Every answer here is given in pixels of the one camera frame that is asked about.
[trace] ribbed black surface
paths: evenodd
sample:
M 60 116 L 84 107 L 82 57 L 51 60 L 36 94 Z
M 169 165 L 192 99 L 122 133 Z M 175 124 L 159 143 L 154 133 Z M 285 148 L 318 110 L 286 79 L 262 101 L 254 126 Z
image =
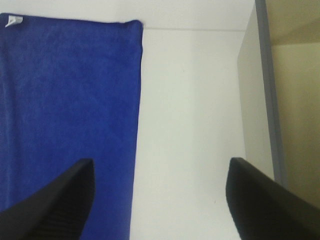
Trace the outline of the ribbed black surface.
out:
M 94 194 L 93 161 L 82 159 L 18 206 L 2 212 L 0 240 L 77 240 Z
M 226 199 L 243 240 L 320 240 L 320 210 L 242 158 L 230 162 Z

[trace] white surface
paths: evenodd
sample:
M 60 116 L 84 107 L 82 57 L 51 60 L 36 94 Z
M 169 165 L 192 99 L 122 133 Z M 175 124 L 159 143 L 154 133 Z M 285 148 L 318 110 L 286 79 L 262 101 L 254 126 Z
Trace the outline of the white surface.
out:
M 148 28 L 245 30 L 254 0 L 1 0 L 0 12 L 101 22 L 139 19 Z
M 239 239 L 225 187 L 245 156 L 241 32 L 146 30 L 131 240 Z
M 236 65 L 244 33 L 236 31 L 253 2 L 0 0 L 0 12 L 139 19 L 147 28 L 131 240 L 240 239 L 225 184 L 230 157 L 245 154 Z

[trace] white label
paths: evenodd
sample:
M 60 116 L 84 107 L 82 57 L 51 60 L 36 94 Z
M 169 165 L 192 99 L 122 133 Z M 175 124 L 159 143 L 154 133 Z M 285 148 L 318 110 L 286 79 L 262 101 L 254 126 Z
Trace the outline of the white label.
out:
M 5 25 L 5 27 L 20 24 L 20 23 L 22 23 L 23 19 L 24 18 L 22 16 L 9 15 L 8 23 L 7 23 L 7 25 Z

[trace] blue microfiber cloth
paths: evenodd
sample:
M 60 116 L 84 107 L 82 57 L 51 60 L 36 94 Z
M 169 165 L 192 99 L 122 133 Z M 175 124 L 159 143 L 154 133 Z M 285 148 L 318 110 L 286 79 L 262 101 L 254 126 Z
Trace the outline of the blue microfiber cloth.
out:
M 143 25 L 0 15 L 0 211 L 80 158 L 96 194 L 82 240 L 128 240 Z

